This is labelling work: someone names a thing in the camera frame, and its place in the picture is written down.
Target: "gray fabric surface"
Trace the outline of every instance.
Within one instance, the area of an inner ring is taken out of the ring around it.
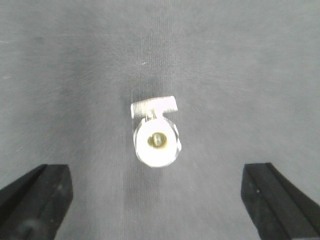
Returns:
[[[320,2],[0,3],[0,187],[70,165],[57,240],[258,240],[245,163],[320,203]],[[132,100],[174,95],[182,152],[140,163]]]

